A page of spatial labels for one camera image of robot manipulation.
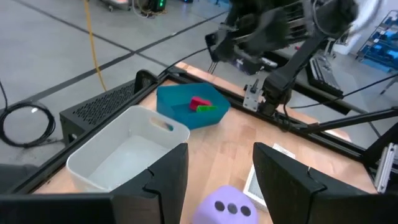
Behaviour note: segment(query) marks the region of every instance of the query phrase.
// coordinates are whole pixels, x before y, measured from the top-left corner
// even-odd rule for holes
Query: ventilation grille
[[[134,82],[121,88],[116,88],[95,99],[87,101],[84,105],[72,112],[77,118],[89,125],[97,125],[107,118],[114,110],[124,105],[134,96]]]

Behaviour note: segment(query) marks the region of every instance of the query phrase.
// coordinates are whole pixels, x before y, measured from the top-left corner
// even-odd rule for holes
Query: yellow cable
[[[104,89],[104,91],[106,91],[105,82],[104,82],[104,80],[102,78],[101,70],[98,67],[97,57],[95,55],[94,37],[93,37],[93,31],[91,29],[90,9],[88,7],[88,0],[83,0],[83,2],[85,2],[87,29],[88,29],[88,33],[89,33],[89,36],[90,36],[91,53],[93,54],[94,66],[95,66],[95,69],[97,70],[98,78],[101,81],[102,88]]]

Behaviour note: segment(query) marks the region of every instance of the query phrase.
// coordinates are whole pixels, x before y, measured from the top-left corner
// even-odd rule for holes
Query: black metal frame
[[[103,129],[106,125],[108,125],[112,120],[117,118],[123,111],[128,109],[132,105],[138,105],[145,97],[147,97],[152,91],[154,91],[159,85],[161,85],[164,81],[171,80],[176,83],[199,83],[205,82],[201,78],[198,78],[192,74],[189,74],[181,69],[174,69],[174,71],[163,73],[159,76],[159,80],[156,83],[152,83],[147,87],[139,90],[134,97],[126,102],[124,106],[118,108],[112,115],[108,116],[98,125],[96,125],[93,129],[86,131],[81,136],[78,136],[74,141],[72,141],[69,145],[67,145],[63,150],[49,159],[46,163],[39,167],[38,171],[24,180],[20,181],[18,184],[9,189],[8,193],[10,194],[28,194],[33,192],[35,189],[40,187],[44,182],[48,181],[51,176],[56,174],[66,163],[68,157],[75,152],[80,146],[82,146],[87,140],[92,138],[96,133],[98,133],[101,129]],[[285,114],[277,113],[277,116],[266,116],[260,112],[253,112],[247,110],[243,107],[244,98],[232,91],[224,89],[220,86],[216,86],[212,84],[223,96],[231,103],[233,108],[236,108],[240,111],[243,111],[251,116],[255,116],[263,121],[267,121],[273,125],[283,125],[289,120],[293,125],[289,129],[289,131],[293,134],[296,134],[302,138],[305,138],[311,142],[319,144],[323,147],[331,149],[335,152],[338,152],[344,156],[352,158],[356,161],[359,161],[364,164],[366,170],[369,172],[369,175],[374,172],[374,169],[377,169],[377,161],[380,159],[381,152],[383,148],[389,144],[390,142],[397,141],[394,139],[394,136],[398,133],[398,124],[394,125],[386,134],[384,134],[381,138],[379,138],[368,150],[365,150],[362,147],[359,147],[351,142],[345,141],[344,139],[340,139],[336,136],[325,132],[315,132],[319,130],[323,130],[323,128],[313,128],[314,125],[307,125],[299,120],[286,117]],[[381,119],[380,114],[376,113],[376,117]],[[355,124],[358,122],[354,122],[350,119],[343,119],[342,126],[347,126],[351,124]],[[327,127],[335,128],[336,124],[326,123]],[[398,166],[394,164],[393,174],[395,176],[398,175]]]

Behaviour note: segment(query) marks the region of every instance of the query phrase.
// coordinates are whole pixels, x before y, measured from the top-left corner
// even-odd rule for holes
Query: gray concrete floor
[[[228,8],[215,6],[210,0],[184,4],[169,0],[167,14],[153,19],[137,17],[133,12],[112,13],[98,1],[90,1],[91,20],[99,64],[108,89],[135,78],[140,69],[159,73],[164,65],[205,47],[204,35],[218,28],[226,15],[205,21]],[[186,29],[179,35],[175,33]],[[81,0],[4,0],[0,7],[0,79],[10,103],[24,99],[39,100],[59,120],[59,112],[81,103],[102,92],[93,70],[90,43],[86,30],[86,17]],[[167,40],[148,47],[149,44]],[[114,63],[116,58],[127,59]],[[210,57],[202,52],[185,62],[207,70]],[[351,58],[339,56],[333,61],[339,75],[336,79],[344,91],[352,91],[386,76]],[[243,87],[256,78],[264,79],[267,73],[247,76],[233,66],[220,63],[215,75]],[[353,98],[356,106],[375,111],[397,105],[397,86],[385,95],[379,92],[387,85],[364,91]],[[294,93],[289,106],[315,103],[299,93]],[[343,118],[325,106],[300,110],[319,121]],[[397,120],[378,121],[374,125],[380,133],[388,130]],[[37,137],[43,129],[45,118],[30,110],[19,111],[6,121],[6,131],[11,138],[26,141]],[[343,128],[353,142],[368,147],[377,139],[369,124]],[[59,122],[53,138],[62,138]],[[56,143],[33,149],[18,149],[0,142],[0,163],[41,165],[63,148]]]

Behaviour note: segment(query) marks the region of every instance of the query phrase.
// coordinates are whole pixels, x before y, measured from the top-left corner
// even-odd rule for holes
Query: blue bowl
[[[209,100],[217,109],[205,112],[191,110],[189,104],[194,96]],[[219,123],[230,106],[228,100],[207,83],[160,86],[157,89],[157,112],[184,124],[189,129]]]

